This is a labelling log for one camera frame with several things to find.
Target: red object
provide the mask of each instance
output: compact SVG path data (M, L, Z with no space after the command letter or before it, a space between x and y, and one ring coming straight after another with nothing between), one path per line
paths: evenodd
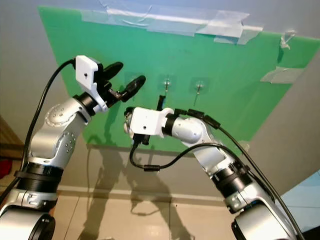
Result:
M12 168L12 160L0 160L0 179L8 175Z

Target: white wall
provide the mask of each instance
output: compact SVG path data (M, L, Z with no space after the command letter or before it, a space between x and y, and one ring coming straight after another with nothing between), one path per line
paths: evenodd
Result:
M160 0L139 1L159 3ZM177 6L194 6L250 13L246 24L263 23L265 30L282 32L294 28L304 36L320 37L318 0L277 1L166 1ZM42 90L57 64L37 12L37 5L96 9L98 1L84 0L1 0L0 1L0 114L21 140L24 140ZM258 131L250 144L250 152L262 170L284 193L320 169L320 81L319 55L301 79ZM57 78L43 109L63 102L67 93ZM37 127L42 125L44 113ZM90 185L99 188L171 192L202 196L220 196L193 158L185 158L176 166L149 177L147 173L126 167L128 152L116 149L93 149L88 152L82 137L67 166L62 184L87 186L87 156ZM162 163L173 156L156 154ZM142 156L147 161L149 154Z

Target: black cable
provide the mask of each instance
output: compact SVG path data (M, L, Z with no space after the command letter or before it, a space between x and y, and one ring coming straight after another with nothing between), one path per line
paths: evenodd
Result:
M54 79L57 77L57 75L59 74L59 72L67 65L75 64L75 59L70 59L64 63L62 63L57 70L55 70L55 72L53 73L53 75L51 76L51 78L49 79L48 83L46 84L43 93L41 95L40 101L38 103L38 106L36 108L36 111L34 113L33 119L31 121L31 124L29 126L28 132L26 134L25 137L25 141L24 141L24 146L23 146L23 153L22 153L22 160L21 160L21 165L20 165L20 171L23 171L25 169L25 166L28 162L28 154L29 154L29 147L30 147L30 141L31 141L31 137L32 137L32 133L34 131L36 122L38 120L39 114L41 112L42 106L45 102L45 98L47 96L47 93L49 91L49 88L51 86L51 84L53 83ZM8 195L8 193L11 191L12 188L14 188L14 186L18 183L19 178L16 177L4 190L4 192L1 194L0 196L0 204L5 200L6 196Z
M270 189L264 184L264 182L261 181L261 179L258 178L251 170L248 171L248 174L250 175L250 177L252 177L260 185L261 188L263 188L263 190L266 193L268 193L268 195L271 198L272 202L275 203L274 195L271 193Z
M165 165L151 165L151 164L141 165L141 164L135 163L135 161L133 159L135 150L137 149L138 145L139 145L139 143L136 141L133 143L133 146L131 148L130 155L129 155L129 160L133 166L140 168L140 169L144 169L145 171L159 171L161 169L166 169L166 168L172 166L173 164L175 164L180 158L182 158L184 155L186 155L190 151L197 149L197 148L200 148L200 147L215 147L218 149L223 149L228 154L230 154L236 161L239 161L244 166L244 164L241 162L241 160L238 158L238 156L230 148L228 148L227 146L221 145L221 144L213 143L213 142L205 142L205 143L199 143L199 144L193 145L193 146L185 149L181 153L179 153L179 155L177 155L172 161L170 161L169 163L167 163Z
M301 240L305 240L295 218L292 216L291 212L287 208L286 204L284 201L281 199L281 196L277 192L277 190L274 188L274 186L269 182L267 177L263 174L263 172L259 169L257 164L254 162L254 160L250 157L250 155L247 153L247 151L240 145L240 143L237 142L237 140L229 133L227 132L224 128L221 126L218 127L218 129L225 134L238 148L239 150L243 153L243 155L246 157L246 159L249 161L249 163L253 166L254 170L259 174L259 176L262 178L262 180L266 183L267 187L270 189L270 191L273 193L275 198L279 201L280 205L282 206L283 210L285 211L286 215L290 219L296 233L298 234L299 238Z

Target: green panel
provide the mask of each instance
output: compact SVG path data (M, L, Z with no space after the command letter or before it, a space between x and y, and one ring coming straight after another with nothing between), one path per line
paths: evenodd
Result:
M39 13L58 64L86 55L103 63L124 63L112 79L113 89L125 86L140 74L147 77L141 91L127 103L117 103L108 114L98 114L84 131L90 144L129 147L123 133L123 112L128 106L154 109L162 82L172 76L165 107L197 109L221 122L239 141L249 141L271 113L290 84L270 84L260 79L276 66L301 68L311 60L320 41L295 37L291 50L279 50L280 35L261 32L246 45L214 42L214 36L194 37L148 32L145 29L84 22L78 10L40 7ZM68 93L81 93L70 67L62 72ZM196 101L195 82L207 80ZM151 138L156 150L180 151L173 138Z

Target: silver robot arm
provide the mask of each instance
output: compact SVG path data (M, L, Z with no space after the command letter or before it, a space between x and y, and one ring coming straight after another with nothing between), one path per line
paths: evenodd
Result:
M182 118L173 109L162 111L141 107L126 113L125 131L134 135L172 136L187 147L202 143L221 144L209 126L195 117ZM238 240L295 240L287 218L266 191L229 153L221 148L202 146L193 154L224 197L230 213L239 213L231 224Z
M109 80L123 67L116 62L103 69L86 56L75 58L75 76L85 91L52 107L42 128L33 136L26 169L18 171L16 188L0 210L2 240L50 240L55 220L48 212L56 205L57 188L75 149L76 139L98 112L126 102L145 83L139 76L124 91L113 91Z

